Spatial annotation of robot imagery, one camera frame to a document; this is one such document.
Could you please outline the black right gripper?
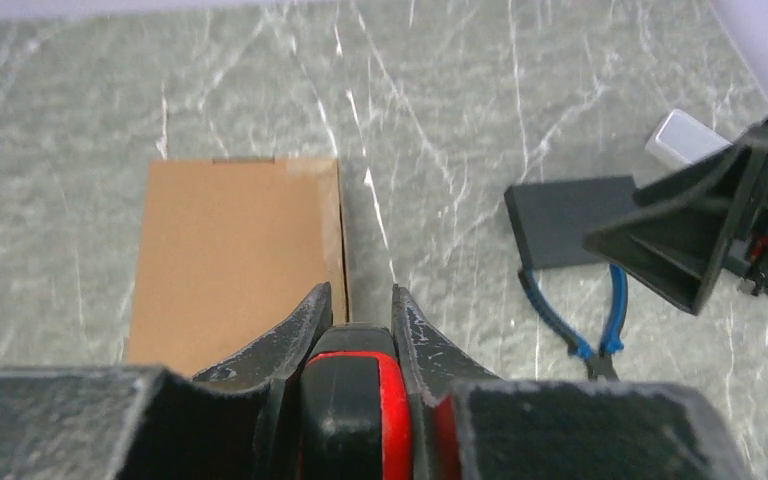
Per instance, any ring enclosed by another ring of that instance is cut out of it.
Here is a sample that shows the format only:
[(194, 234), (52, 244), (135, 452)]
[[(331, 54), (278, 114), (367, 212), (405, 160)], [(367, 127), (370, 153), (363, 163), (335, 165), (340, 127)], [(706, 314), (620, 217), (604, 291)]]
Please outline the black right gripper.
[[(691, 315), (720, 272), (744, 294), (768, 296), (768, 116), (633, 200), (635, 212), (585, 235), (586, 250)], [(733, 234), (729, 215), (737, 216)]]

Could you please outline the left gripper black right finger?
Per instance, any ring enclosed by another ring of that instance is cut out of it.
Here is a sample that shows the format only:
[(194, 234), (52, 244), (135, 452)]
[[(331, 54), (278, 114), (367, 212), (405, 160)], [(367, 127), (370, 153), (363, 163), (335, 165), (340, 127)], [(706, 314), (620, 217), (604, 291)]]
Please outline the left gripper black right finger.
[(504, 380), (395, 286), (417, 479), (748, 479), (723, 419), (675, 383)]

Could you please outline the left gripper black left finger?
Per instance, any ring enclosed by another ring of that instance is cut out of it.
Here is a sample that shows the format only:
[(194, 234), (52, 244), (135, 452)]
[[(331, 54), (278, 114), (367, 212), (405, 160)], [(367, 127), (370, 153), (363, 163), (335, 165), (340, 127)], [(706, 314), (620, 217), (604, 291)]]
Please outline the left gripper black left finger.
[(0, 367), (0, 479), (295, 479), (302, 367), (332, 323), (315, 286), (192, 378), (165, 367)]

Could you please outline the red utility knife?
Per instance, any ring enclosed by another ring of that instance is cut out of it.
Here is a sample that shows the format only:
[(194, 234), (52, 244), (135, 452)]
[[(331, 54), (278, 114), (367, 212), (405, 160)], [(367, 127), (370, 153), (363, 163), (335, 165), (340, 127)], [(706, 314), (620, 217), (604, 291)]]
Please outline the red utility knife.
[(420, 453), (413, 441), (418, 414), (388, 329), (345, 324), (328, 329), (301, 376), (302, 479), (417, 479), (431, 461), (433, 479), (458, 479), (454, 426), (433, 431), (435, 445)]

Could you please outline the brown cardboard express box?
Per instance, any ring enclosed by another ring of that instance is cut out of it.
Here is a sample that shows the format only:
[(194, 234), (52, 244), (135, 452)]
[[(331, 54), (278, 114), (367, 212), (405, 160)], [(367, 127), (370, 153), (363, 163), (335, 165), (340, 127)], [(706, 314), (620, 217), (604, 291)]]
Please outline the brown cardboard express box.
[(349, 317), (339, 163), (149, 165), (125, 361), (190, 376), (284, 320), (317, 284)]

